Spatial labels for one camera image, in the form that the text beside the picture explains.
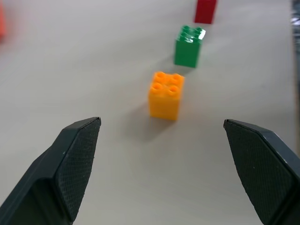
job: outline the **toy block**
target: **toy block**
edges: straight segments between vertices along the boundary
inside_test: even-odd
[[[148,92],[150,116],[177,120],[184,77],[156,72]]]
[[[217,6],[217,0],[198,0],[195,23],[212,24]]]
[[[196,68],[205,30],[183,26],[175,42],[174,64]]]
[[[6,28],[5,28],[5,19],[4,19],[4,9],[2,2],[0,2],[0,39],[4,37],[6,34]]]

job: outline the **orange object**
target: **orange object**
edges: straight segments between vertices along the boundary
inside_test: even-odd
[[[0,38],[3,38],[3,36],[6,34],[6,28],[5,28],[5,19],[4,19],[4,9],[2,2],[0,2]]]
[[[153,117],[176,120],[184,77],[156,72],[148,93],[149,112]]]

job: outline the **table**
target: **table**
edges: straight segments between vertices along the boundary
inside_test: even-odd
[[[296,150],[290,2],[223,0],[198,69],[172,63],[193,0],[5,1],[0,46],[0,201],[74,121],[100,116],[75,225],[259,225],[224,119],[276,132]],[[155,71],[186,77],[176,123],[149,118]]]

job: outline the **blurry red object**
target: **blurry red object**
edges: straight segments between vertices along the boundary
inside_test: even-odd
[[[0,2],[0,39],[6,34],[4,8],[2,2]]]
[[[217,0],[198,0],[195,23],[212,24],[216,6]]]

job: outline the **green lego brick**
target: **green lego brick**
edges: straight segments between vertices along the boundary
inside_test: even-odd
[[[185,25],[181,28],[175,43],[175,65],[197,67],[205,32],[201,27],[191,28]]]

